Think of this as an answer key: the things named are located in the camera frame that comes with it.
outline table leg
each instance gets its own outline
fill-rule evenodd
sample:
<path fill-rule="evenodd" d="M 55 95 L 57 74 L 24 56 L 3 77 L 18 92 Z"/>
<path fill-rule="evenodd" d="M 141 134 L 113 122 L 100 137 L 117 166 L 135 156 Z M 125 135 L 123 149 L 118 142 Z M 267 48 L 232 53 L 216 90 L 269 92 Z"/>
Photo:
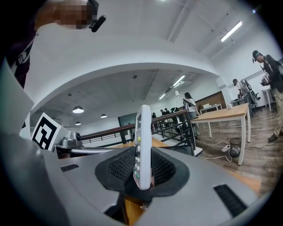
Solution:
<path fill-rule="evenodd" d="M 211 135 L 210 123 L 208 123 L 208 128 L 209 128 L 209 138 L 211 138 L 211 137 L 212 137 L 212 135 Z"/>
<path fill-rule="evenodd" d="M 267 100 L 268 100 L 268 105 L 269 105 L 269 111 L 271 111 L 270 99 L 269 99 L 269 91 L 266 92 L 266 95 L 267 95 Z"/>
<path fill-rule="evenodd" d="M 249 110 L 247 111 L 248 115 L 248 143 L 251 142 L 251 117 L 249 115 Z"/>
<path fill-rule="evenodd" d="M 246 120 L 245 120 L 244 116 L 241 118 L 241 127 L 242 127 L 242 142 L 241 142 L 241 152 L 240 152 L 240 156 L 239 156 L 238 165 L 241 165 L 242 162 L 243 162 L 244 152 L 245 152 L 245 144 L 246 144 Z"/>

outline wooden floor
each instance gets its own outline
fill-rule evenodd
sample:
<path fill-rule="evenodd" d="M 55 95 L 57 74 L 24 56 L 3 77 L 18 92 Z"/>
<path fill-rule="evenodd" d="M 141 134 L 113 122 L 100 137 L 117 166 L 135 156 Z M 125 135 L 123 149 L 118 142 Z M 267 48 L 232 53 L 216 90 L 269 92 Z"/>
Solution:
<path fill-rule="evenodd" d="M 221 165 L 227 170 L 234 171 L 244 176 L 249 176 L 261 180 L 259 195 L 272 191 L 283 172 L 283 136 L 279 137 L 274 143 L 268 143 L 267 138 L 273 134 L 276 126 L 276 112 L 269 112 L 268 108 L 263 107 L 263 112 L 257 111 L 251 119 L 251 142 L 246 143 L 244 160 L 239 166 L 238 158 L 233 158 L 228 162 L 225 157 L 218 159 L 207 159 Z M 241 121 L 227 121 L 210 123 L 212 138 L 208 136 L 207 123 L 199 123 L 200 136 L 198 140 L 203 143 L 215 144 L 222 140 L 229 143 L 234 137 L 241 137 Z M 212 147 L 196 142 L 196 146 L 204 151 L 199 158 L 209 158 L 222 156 L 221 147 Z"/>

